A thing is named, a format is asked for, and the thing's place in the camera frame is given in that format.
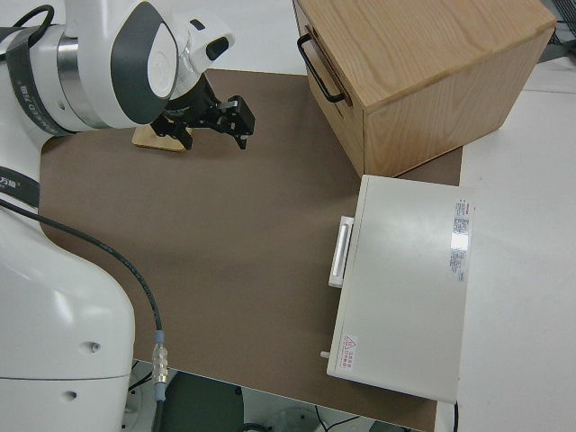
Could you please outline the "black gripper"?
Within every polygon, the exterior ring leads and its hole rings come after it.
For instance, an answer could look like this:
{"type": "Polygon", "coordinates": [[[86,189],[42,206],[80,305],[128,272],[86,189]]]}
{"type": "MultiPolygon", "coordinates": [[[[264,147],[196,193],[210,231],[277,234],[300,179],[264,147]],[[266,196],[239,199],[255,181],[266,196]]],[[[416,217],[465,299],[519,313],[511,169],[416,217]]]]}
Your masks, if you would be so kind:
{"type": "Polygon", "coordinates": [[[201,74],[198,82],[186,93],[171,99],[163,112],[151,123],[158,136],[158,149],[168,151],[191,150],[193,137],[186,127],[207,127],[215,131],[228,131],[240,149],[245,149],[254,133],[256,119],[242,96],[229,99],[229,122],[217,108],[221,101],[215,95],[207,76],[201,74]]]}

